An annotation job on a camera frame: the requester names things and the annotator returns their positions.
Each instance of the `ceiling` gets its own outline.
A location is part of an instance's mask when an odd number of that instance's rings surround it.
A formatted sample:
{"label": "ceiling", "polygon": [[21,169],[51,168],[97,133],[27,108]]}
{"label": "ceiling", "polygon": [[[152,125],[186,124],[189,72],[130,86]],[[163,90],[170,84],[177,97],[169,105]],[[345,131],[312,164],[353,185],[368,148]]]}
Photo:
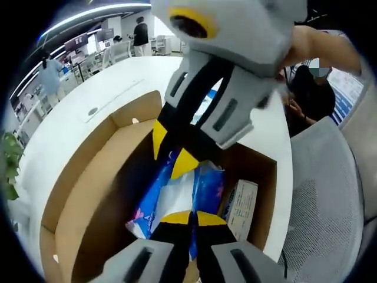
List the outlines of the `ceiling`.
{"label": "ceiling", "polygon": [[[54,19],[51,21],[49,27],[53,27],[54,25],[60,23],[61,21],[68,19],[69,17],[75,16],[85,11],[89,11],[92,9],[96,9],[102,6],[107,5],[114,5],[114,4],[124,4],[124,3],[133,3],[133,4],[149,4],[149,0],[140,0],[140,1],[114,1],[114,0],[94,0],[90,4],[87,4],[89,0],[81,0],[81,1],[74,1],[70,2],[64,6],[62,6],[59,11],[56,12]],[[17,93],[22,89],[22,87],[29,81],[26,79],[21,85],[20,82],[25,78],[25,76],[40,62],[39,51],[45,48],[48,51],[56,50],[58,47],[63,45],[68,40],[83,34],[85,32],[92,31],[96,28],[99,28],[101,23],[109,17],[127,17],[131,14],[141,12],[145,9],[150,9],[150,7],[143,6],[143,7],[117,7],[112,6],[111,9],[106,9],[103,11],[97,11],[95,13],[91,13],[88,15],[84,15],[80,18],[77,18],[67,24],[64,24],[46,35],[42,36],[39,40],[36,40],[35,44],[33,44],[27,55],[25,56],[25,60],[23,64],[20,66],[19,71],[14,78],[15,84],[10,89],[11,95],[15,90],[15,95],[12,97],[12,100],[17,100]]]}

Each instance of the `human hand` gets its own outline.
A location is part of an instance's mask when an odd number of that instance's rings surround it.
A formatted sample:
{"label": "human hand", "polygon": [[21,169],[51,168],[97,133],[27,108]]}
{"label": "human hand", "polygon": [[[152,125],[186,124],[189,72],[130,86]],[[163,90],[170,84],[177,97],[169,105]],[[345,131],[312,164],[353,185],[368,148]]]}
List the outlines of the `human hand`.
{"label": "human hand", "polygon": [[293,27],[292,46],[280,64],[280,69],[298,64],[313,57],[313,37],[318,31],[305,25]]}
{"label": "human hand", "polygon": [[289,108],[297,116],[299,116],[299,117],[304,117],[305,116],[304,113],[302,112],[301,107],[293,99],[290,101]]}

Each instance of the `white desk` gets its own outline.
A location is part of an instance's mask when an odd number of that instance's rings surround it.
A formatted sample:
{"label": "white desk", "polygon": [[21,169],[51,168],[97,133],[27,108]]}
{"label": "white desk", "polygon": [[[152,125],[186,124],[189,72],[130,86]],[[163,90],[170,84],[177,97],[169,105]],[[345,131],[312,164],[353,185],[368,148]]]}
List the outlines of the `white desk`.
{"label": "white desk", "polygon": [[[30,252],[42,272],[39,232],[48,196],[81,142],[112,112],[139,96],[158,90],[163,99],[179,57],[129,58],[79,85],[37,128],[20,161],[17,179],[30,194]],[[88,112],[98,113],[88,118]],[[265,254],[279,259],[288,229],[292,202],[292,153],[282,104],[274,94],[267,109],[251,113],[255,129],[241,140],[277,161],[276,200]]]}

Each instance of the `blue package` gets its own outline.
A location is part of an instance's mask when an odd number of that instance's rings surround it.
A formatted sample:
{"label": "blue package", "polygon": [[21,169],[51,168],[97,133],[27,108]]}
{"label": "blue package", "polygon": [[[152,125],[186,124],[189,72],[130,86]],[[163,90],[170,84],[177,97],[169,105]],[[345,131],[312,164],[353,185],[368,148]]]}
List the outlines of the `blue package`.
{"label": "blue package", "polygon": [[[223,170],[218,170],[210,163],[204,163],[195,169],[194,189],[193,189],[193,212],[203,211],[217,214],[221,196],[224,190]],[[189,249],[191,259],[197,256],[195,239],[195,227]]]}
{"label": "blue package", "polygon": [[151,237],[151,226],[154,220],[160,190],[163,186],[166,186],[170,180],[174,162],[176,161],[177,156],[178,155],[174,153],[170,155],[159,171],[157,178],[141,200],[139,208],[135,213],[134,220],[129,222],[138,224],[146,239]]}

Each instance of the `person in black shirt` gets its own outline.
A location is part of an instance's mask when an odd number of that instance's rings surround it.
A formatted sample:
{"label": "person in black shirt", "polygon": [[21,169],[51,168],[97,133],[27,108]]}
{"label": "person in black shirt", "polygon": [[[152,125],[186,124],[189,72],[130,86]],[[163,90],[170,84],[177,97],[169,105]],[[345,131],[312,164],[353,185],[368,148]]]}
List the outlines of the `person in black shirt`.
{"label": "person in black shirt", "polygon": [[335,93],[327,80],[332,69],[327,68],[324,74],[315,76],[310,70],[313,69],[301,65],[288,86],[293,94],[293,99],[285,101],[291,137],[331,116],[335,108]]}
{"label": "person in black shirt", "polygon": [[134,30],[134,48],[136,57],[145,56],[147,51],[148,39],[148,26],[144,23],[144,17],[136,19],[137,26]]}

